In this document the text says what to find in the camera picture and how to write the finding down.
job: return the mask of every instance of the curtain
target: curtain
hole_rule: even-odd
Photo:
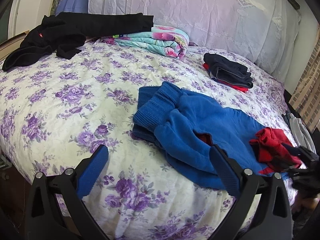
[[[320,129],[320,27],[309,62],[294,91],[290,105],[301,115],[313,132]]]

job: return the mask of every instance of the gray garment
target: gray garment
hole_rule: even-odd
[[[290,114],[290,127],[292,135],[299,146],[304,146],[308,150],[316,153],[315,145],[311,139],[311,136],[307,128],[302,124],[300,118],[296,118],[293,114]]]

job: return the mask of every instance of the brown floor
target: brown floor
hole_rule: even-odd
[[[31,185],[14,166],[0,171],[2,172],[7,174],[9,179],[4,180],[0,177],[0,206],[19,233],[24,235],[25,201],[27,201]]]

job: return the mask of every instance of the blue gripper pad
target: blue gripper pad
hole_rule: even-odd
[[[90,163],[78,179],[77,195],[80,199],[89,195],[102,169],[106,165],[108,158],[108,148],[104,145],[100,145],[89,158]]]
[[[228,162],[224,159],[221,153],[216,147],[210,148],[210,161],[216,170],[223,185],[226,187],[226,191],[229,195],[238,198],[240,193],[240,181]]]

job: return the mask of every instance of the turquoise blanket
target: turquoise blanket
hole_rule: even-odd
[[[188,35],[172,27],[155,25],[151,32],[114,35],[101,41],[119,46],[142,48],[167,57],[183,58],[187,52]]]

